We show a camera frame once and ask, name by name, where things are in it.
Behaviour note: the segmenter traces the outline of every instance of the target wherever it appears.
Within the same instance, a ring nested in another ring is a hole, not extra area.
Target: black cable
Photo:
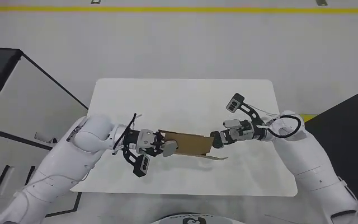
[[[298,132],[298,130],[300,129],[301,124],[302,124],[301,120],[300,120],[298,117],[296,117],[296,116],[291,116],[291,115],[282,115],[282,116],[280,116],[279,119],[281,119],[281,118],[291,118],[291,119],[297,120],[298,125],[297,125],[296,129],[295,129],[293,132],[291,132],[291,133],[289,133],[289,134],[286,134],[286,135],[284,135],[284,136],[281,136],[281,135],[279,135],[279,134],[276,134],[275,132],[273,132],[273,131],[272,131],[271,129],[269,129],[269,128],[267,129],[268,132],[270,132],[273,136],[275,136],[275,137],[277,137],[277,138],[288,138],[288,137],[291,137],[291,136],[293,136],[294,134],[296,134],[296,133]]]
[[[124,135],[129,131],[130,126],[133,124],[134,120],[136,117],[136,113],[134,113],[132,120],[129,122],[128,126],[124,129],[124,132],[121,134],[121,136],[119,137],[119,139],[116,141],[116,143],[113,146],[113,150],[116,149],[117,145],[119,144],[119,142],[121,141],[121,139],[124,137]]]

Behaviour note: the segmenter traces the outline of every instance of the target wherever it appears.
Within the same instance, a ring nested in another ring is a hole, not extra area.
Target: black frame
[[[8,80],[9,76],[11,75],[11,73],[14,70],[14,68],[15,68],[16,64],[18,63],[18,61],[21,60],[21,57],[24,57],[29,62],[31,62],[36,68],[38,68],[40,71],[42,71],[42,73],[44,75],[46,75],[49,79],[51,79],[54,83],[56,83],[60,88],[62,88],[62,90],[64,90],[68,95],[70,95],[72,98],[74,98],[86,110],[88,110],[88,107],[86,107],[85,104],[83,104],[74,95],[72,95],[68,90],[66,90],[65,87],[63,87],[59,82],[57,82],[54,78],[52,78],[52,76],[50,76],[38,64],[36,64],[33,60],[31,60],[23,51],[21,51],[20,49],[12,49],[12,48],[0,48],[0,50],[15,51],[14,55],[6,63],[3,71],[0,71],[0,91],[3,89],[6,81]],[[0,137],[11,139],[11,140],[16,141],[16,142],[21,142],[23,144],[28,144],[28,145],[31,145],[31,146],[35,146],[37,148],[42,148],[42,149],[48,150],[48,151],[50,151],[52,149],[52,147],[49,147],[49,146],[46,146],[46,145],[43,145],[43,144],[39,144],[37,142],[33,142],[33,141],[30,141],[30,140],[27,140],[27,139],[24,139],[24,138],[20,138],[18,136],[14,136],[14,135],[11,135],[11,134],[8,134],[8,133],[5,133],[5,132],[0,132]],[[55,213],[47,214],[45,217],[52,217],[52,216],[58,216],[60,214],[76,212],[77,209],[78,209],[79,201],[81,200],[81,195],[82,195],[82,192],[78,192],[77,197],[76,197],[76,201],[75,201],[74,206],[73,206],[73,209],[67,210],[67,211],[62,211],[62,212],[55,212]]]

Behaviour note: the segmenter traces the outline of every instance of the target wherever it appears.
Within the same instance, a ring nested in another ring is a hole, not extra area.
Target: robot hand
[[[251,118],[251,121],[240,121],[237,119],[224,121],[223,125],[227,128],[226,130],[221,132],[211,132],[210,134],[211,137],[214,137],[214,148],[223,148],[224,145],[232,144],[236,141],[250,139],[256,139],[259,141],[272,141],[274,137],[290,138],[303,128],[303,122],[301,118],[299,115],[294,114],[292,111],[286,111],[282,115],[277,115],[277,117],[264,123],[263,120],[259,117],[257,111],[255,111],[248,104],[245,104],[243,101],[243,96],[240,94],[235,94],[230,100],[226,109],[231,113],[235,113],[235,111],[241,110]],[[279,119],[282,119],[282,121],[279,125],[277,125],[275,121]],[[293,128],[293,130],[287,132],[287,130],[292,129],[292,119],[297,121],[296,126]]]

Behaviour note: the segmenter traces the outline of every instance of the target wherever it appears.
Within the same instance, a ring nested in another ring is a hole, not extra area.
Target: cardboard flap
[[[211,150],[214,137],[198,136],[196,134],[183,134],[159,130],[165,133],[165,141],[174,140],[178,144],[177,154],[205,156]]]

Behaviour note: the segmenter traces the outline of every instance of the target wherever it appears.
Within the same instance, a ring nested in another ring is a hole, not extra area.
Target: black panel
[[[19,49],[0,48],[0,92],[21,55],[22,51]]]
[[[84,108],[88,110],[88,107],[85,106],[80,100],[78,100],[72,93],[66,90],[59,82],[57,82],[52,76],[50,76],[47,72],[45,72],[39,65],[37,65],[31,58],[29,58],[26,54],[24,54],[19,49],[11,49],[11,48],[0,48],[0,91],[5,85],[8,77],[11,72],[15,68],[17,62],[21,57],[26,58],[29,62],[31,62],[36,68],[38,68],[44,75],[49,77],[54,83],[56,83],[60,88],[62,88],[68,95],[74,98],[79,104],[81,104]]]
[[[305,123],[326,151],[332,166],[358,195],[358,95],[319,114]]]

